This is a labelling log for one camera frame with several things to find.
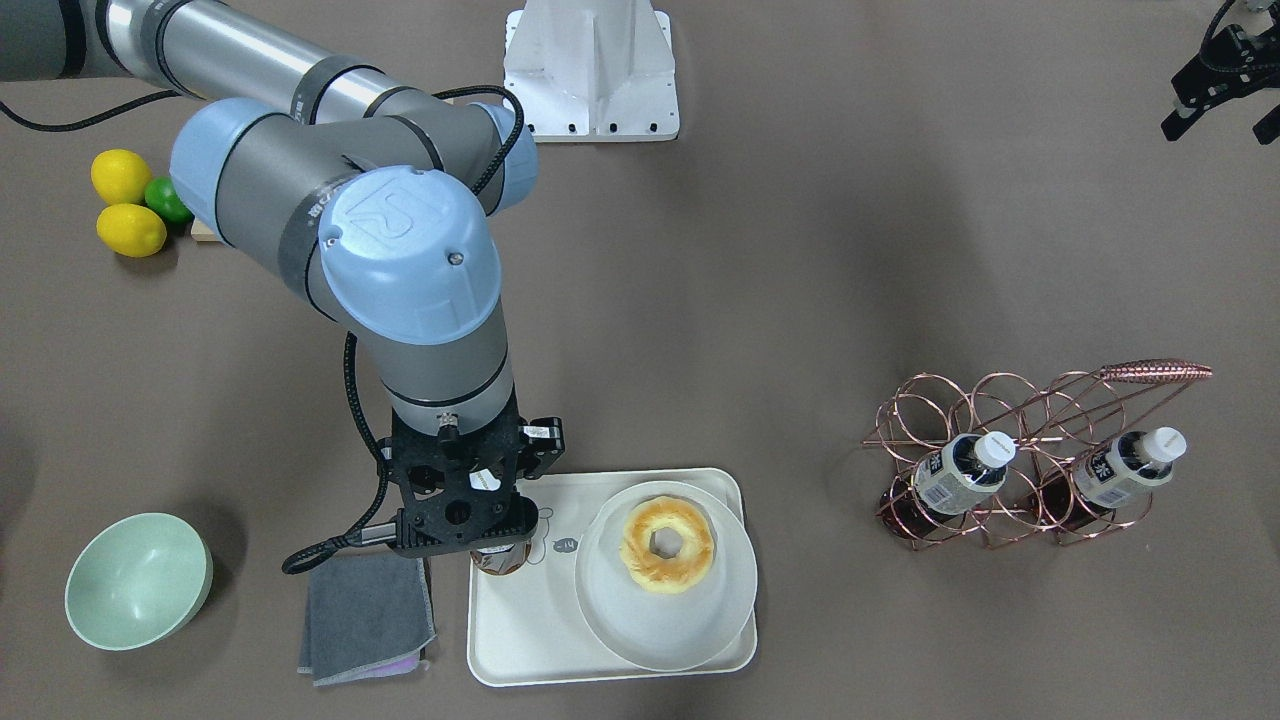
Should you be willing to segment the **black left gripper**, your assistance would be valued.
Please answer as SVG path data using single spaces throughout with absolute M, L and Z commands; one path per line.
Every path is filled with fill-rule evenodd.
M 1279 87 L 1277 23 L 1256 35 L 1239 24 L 1216 29 L 1170 79 L 1176 105 L 1161 122 L 1178 141 L 1207 111 L 1228 101 Z

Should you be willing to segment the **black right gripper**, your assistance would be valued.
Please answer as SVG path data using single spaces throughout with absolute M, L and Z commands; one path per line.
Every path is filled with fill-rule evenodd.
M 557 416 L 521 416 L 513 386 L 449 401 L 390 392 L 380 478 L 402 502 L 378 541 L 406 557 L 503 548 L 531 538 L 538 506 L 518 491 L 564 452 Z

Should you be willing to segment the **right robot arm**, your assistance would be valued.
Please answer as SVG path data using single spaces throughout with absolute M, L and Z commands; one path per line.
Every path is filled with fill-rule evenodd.
M 170 178 L 223 243 L 348 332 L 344 383 L 399 489 L 385 524 L 288 557 L 348 547 L 410 559 L 524 550 L 540 520 L 518 492 L 564 450 L 556 416 L 518 411 L 488 218 L 522 201 L 538 150 L 512 94 L 428 94 L 223 1 L 5 1 L 3 79 L 134 77 L 204 106 Z

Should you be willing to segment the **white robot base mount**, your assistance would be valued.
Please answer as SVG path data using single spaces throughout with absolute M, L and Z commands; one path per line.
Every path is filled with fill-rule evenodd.
M 678 137 L 672 22 L 652 3 L 526 1 L 504 27 L 504 83 L 536 142 Z

